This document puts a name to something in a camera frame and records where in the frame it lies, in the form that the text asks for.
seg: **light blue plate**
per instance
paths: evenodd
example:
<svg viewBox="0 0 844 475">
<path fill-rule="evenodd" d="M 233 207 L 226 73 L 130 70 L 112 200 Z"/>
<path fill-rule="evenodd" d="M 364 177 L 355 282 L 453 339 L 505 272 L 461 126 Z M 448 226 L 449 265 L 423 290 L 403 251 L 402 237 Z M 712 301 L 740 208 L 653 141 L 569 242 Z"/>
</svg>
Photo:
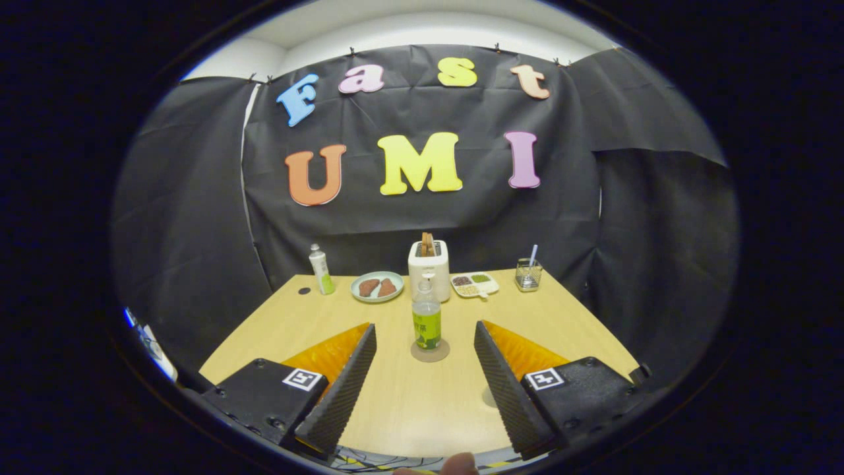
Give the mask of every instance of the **light blue plate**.
<svg viewBox="0 0 844 475">
<path fill-rule="evenodd" d="M 378 284 L 378 287 L 372 290 L 371 296 L 374 297 L 361 297 L 360 296 L 360 283 L 363 281 L 368 281 L 370 279 L 378 279 L 379 281 L 383 281 L 384 279 L 389 278 L 392 281 L 392 284 L 396 286 L 396 291 L 391 293 L 390 295 L 385 295 L 384 297 L 378 297 L 378 291 L 381 290 L 381 284 Z M 402 293 L 404 290 L 404 279 L 395 272 L 390 272 L 388 270 L 379 270 L 377 272 L 370 272 L 369 274 L 364 274 L 357 279 L 354 279 L 352 282 L 352 295 L 354 298 L 357 298 L 361 302 L 367 303 L 379 303 L 379 302 L 386 302 L 392 298 L 398 297 L 398 294 Z"/>
</svg>

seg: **plate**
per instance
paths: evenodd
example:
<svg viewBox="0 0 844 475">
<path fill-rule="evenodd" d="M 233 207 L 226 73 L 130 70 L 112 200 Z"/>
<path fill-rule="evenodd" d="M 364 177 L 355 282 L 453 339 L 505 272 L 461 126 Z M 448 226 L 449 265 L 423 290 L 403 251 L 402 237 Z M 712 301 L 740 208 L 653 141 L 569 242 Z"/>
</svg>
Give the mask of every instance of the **plate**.
<svg viewBox="0 0 844 475">
<path fill-rule="evenodd" d="M 360 283 L 361 282 L 368 281 L 370 279 L 378 279 L 379 281 L 383 281 L 384 279 L 387 279 L 388 277 L 389 277 L 390 281 L 392 282 L 392 284 L 394 286 L 396 286 L 395 292 L 391 293 L 390 295 L 385 295 L 384 297 L 378 297 L 377 296 L 378 291 L 381 290 L 381 284 L 379 283 L 378 287 L 375 287 L 375 289 L 373 289 L 372 293 L 370 294 L 374 297 L 361 297 L 360 296 Z M 354 296 L 354 298 L 357 298 L 361 302 L 379 303 L 379 302 L 386 302 L 387 300 L 390 300 L 391 298 L 398 297 L 398 294 L 402 293 L 403 289 L 404 289 L 404 279 L 399 274 L 396 274 L 395 272 L 390 272 L 388 270 L 379 270 L 377 272 L 370 272 L 369 274 L 364 274 L 364 275 L 358 277 L 357 279 L 354 279 L 354 282 L 352 282 L 351 291 L 352 291 L 352 295 Z"/>
<path fill-rule="evenodd" d="M 492 292 L 498 292 L 498 282 L 486 272 L 465 272 L 452 274 L 450 281 L 454 292 L 460 297 L 481 297 L 486 299 Z"/>
</svg>

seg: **white bottle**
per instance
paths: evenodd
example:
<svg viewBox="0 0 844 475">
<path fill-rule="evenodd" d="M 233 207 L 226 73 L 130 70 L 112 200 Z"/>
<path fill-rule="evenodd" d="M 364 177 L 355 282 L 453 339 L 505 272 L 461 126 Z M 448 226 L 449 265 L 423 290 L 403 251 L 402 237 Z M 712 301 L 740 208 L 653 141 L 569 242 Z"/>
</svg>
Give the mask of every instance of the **white bottle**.
<svg viewBox="0 0 844 475">
<path fill-rule="evenodd" d="M 314 268 L 319 292 L 322 295 L 333 293 L 334 284 L 331 282 L 331 276 L 328 274 L 328 262 L 325 260 L 325 253 L 319 250 L 318 244 L 311 244 L 311 255 L 309 257 L 311 259 L 311 265 Z"/>
</svg>

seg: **white toaster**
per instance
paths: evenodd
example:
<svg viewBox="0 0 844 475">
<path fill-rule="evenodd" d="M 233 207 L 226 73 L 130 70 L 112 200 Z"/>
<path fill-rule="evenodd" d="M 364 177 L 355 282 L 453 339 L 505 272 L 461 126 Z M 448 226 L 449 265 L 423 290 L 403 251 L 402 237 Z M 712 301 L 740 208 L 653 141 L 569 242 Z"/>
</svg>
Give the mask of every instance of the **white toaster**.
<svg viewBox="0 0 844 475">
<path fill-rule="evenodd" d="M 410 276 L 411 297 L 416 298 L 419 294 L 419 283 L 425 275 L 433 274 L 430 284 L 433 287 L 434 296 L 440 302 L 445 302 L 452 296 L 452 284 L 448 274 L 448 247 L 444 241 L 434 241 L 434 255 L 422 257 L 422 241 L 415 242 L 410 246 L 408 254 L 408 275 Z"/>
</svg>

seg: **table surface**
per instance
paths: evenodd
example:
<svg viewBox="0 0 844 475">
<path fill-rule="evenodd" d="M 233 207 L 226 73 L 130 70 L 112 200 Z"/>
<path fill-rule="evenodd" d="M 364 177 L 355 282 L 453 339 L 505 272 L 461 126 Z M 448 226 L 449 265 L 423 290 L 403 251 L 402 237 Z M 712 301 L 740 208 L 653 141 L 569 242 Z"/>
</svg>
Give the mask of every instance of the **table surface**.
<svg viewBox="0 0 844 475">
<path fill-rule="evenodd" d="M 451 353 L 436 363 L 410 354 L 411 292 L 384 303 L 352 297 L 352 276 L 333 276 L 321 295 L 314 276 L 294 276 L 226 338 L 200 373 L 218 384 L 254 358 L 281 362 L 364 322 L 378 350 L 339 443 L 396 456 L 449 456 L 510 446 L 475 354 L 475 324 L 487 319 L 571 361 L 593 356 L 627 377 L 638 367 L 621 343 L 547 273 L 536 292 L 520 292 L 515 271 L 488 272 L 500 290 L 484 301 L 452 296 L 442 304 L 442 338 Z M 300 295 L 302 287 L 310 293 Z"/>
</svg>

